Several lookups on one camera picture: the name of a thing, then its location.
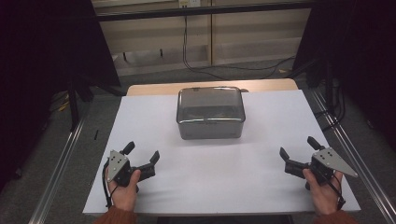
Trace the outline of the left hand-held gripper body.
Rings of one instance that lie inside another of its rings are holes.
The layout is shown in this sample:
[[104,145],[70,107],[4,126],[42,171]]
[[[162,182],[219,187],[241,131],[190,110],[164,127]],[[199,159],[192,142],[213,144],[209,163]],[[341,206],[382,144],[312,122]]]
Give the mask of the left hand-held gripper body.
[[127,187],[130,184],[130,178],[135,170],[139,170],[141,175],[138,181],[143,181],[155,176],[155,156],[152,156],[149,163],[134,167],[130,164],[127,156],[112,150],[108,158],[106,182],[115,181],[121,187]]

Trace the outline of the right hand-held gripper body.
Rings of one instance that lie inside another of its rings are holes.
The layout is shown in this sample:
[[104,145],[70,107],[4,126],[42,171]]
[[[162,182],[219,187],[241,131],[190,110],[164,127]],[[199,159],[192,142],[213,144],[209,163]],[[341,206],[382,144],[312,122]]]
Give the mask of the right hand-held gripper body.
[[284,171],[287,174],[304,179],[303,169],[309,169],[320,185],[329,182],[335,171],[353,177],[359,176],[331,147],[314,152],[311,162],[302,163],[291,159],[285,161]]

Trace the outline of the grey transparent lidded box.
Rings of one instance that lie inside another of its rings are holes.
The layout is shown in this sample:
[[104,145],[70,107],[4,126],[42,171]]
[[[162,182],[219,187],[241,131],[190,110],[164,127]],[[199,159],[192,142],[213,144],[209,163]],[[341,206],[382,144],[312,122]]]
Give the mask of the grey transparent lidded box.
[[186,88],[177,97],[177,125],[184,140],[239,138],[246,120],[236,87]]

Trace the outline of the person's left hand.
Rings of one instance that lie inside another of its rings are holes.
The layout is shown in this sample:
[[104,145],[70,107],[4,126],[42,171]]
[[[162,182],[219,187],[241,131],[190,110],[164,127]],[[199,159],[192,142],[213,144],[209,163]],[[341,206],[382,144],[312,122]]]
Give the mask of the person's left hand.
[[137,182],[141,176],[139,170],[135,170],[127,187],[119,187],[115,181],[107,184],[113,205],[121,210],[133,212],[137,198]]

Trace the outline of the person's right hand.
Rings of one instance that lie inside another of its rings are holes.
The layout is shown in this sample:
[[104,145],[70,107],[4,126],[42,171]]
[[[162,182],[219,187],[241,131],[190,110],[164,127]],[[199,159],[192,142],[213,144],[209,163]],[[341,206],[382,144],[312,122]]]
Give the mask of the person's right hand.
[[330,185],[320,185],[309,169],[303,169],[303,174],[310,185],[316,215],[322,217],[335,213],[338,207],[338,194]]

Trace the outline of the white table sheet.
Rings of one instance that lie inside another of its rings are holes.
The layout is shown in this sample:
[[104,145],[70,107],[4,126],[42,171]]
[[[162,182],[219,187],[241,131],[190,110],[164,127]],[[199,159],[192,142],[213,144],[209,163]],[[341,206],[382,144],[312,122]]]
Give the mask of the white table sheet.
[[158,217],[293,214],[314,207],[303,179],[284,171],[281,148],[299,162],[327,143],[302,91],[246,92],[235,139],[184,140],[175,95],[122,98],[106,150],[135,148],[134,166],[160,154],[156,175],[139,183],[135,211]]

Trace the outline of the wooden table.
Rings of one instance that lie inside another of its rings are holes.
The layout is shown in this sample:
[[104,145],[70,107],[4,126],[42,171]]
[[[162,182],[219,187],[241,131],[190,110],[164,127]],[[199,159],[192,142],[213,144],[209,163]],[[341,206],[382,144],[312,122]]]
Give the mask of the wooden table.
[[276,78],[133,85],[128,89],[127,96],[178,95],[182,89],[198,87],[237,87],[240,90],[247,90],[248,92],[295,91],[298,89],[294,80],[290,78]]

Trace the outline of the black metal stand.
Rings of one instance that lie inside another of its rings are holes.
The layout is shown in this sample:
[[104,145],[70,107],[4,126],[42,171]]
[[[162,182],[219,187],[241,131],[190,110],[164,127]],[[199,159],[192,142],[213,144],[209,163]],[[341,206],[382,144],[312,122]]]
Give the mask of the black metal stand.
[[89,79],[83,75],[76,75],[69,78],[67,92],[72,117],[71,132],[73,132],[79,123],[77,96],[79,96],[83,102],[91,102],[93,93],[90,89]]

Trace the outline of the black curtain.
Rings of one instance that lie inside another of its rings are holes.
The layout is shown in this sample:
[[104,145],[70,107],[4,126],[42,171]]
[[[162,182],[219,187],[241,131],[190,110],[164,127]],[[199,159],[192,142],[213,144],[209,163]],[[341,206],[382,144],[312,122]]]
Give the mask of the black curtain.
[[120,84],[92,0],[0,0],[0,191],[31,154],[51,97]]
[[396,152],[396,0],[317,0],[293,67],[317,85],[332,67]]

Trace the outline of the beige cabinet counter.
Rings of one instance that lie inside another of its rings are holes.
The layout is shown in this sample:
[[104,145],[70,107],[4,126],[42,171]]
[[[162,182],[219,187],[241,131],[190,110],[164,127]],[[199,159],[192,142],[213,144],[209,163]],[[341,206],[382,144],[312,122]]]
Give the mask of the beige cabinet counter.
[[[201,0],[199,7],[292,0]],[[92,0],[100,14],[180,8],[178,0]],[[310,8],[100,23],[118,75],[283,59],[297,52]]]

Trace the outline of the metal floor rail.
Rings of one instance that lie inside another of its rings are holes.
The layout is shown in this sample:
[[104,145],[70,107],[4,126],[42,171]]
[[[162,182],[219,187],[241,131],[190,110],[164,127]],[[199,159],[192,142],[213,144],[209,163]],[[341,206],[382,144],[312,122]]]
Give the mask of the metal floor rail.
[[85,121],[86,116],[82,116],[74,126],[73,131],[68,135],[68,139],[64,145],[62,154],[50,176],[49,183],[47,184],[44,193],[41,195],[28,224],[45,224],[50,207],[60,187],[65,169],[76,147]]
[[377,208],[383,215],[383,218],[388,224],[396,224],[396,207],[393,205],[393,202],[387,193],[383,190],[366,163],[363,161],[360,153],[351,142],[347,132],[344,130],[339,120],[328,111],[324,96],[319,91],[312,91],[312,96],[320,108],[320,111],[324,113],[324,117],[329,123],[332,132],[335,134],[338,142],[342,146],[342,149],[345,151],[349,160],[359,174],[361,181],[372,196]]

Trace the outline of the white wall socket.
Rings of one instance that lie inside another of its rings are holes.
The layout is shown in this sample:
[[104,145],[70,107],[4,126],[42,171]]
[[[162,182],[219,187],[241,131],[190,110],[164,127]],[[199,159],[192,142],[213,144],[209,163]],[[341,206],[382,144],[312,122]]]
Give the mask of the white wall socket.
[[178,0],[178,4],[180,8],[199,7],[201,0]]

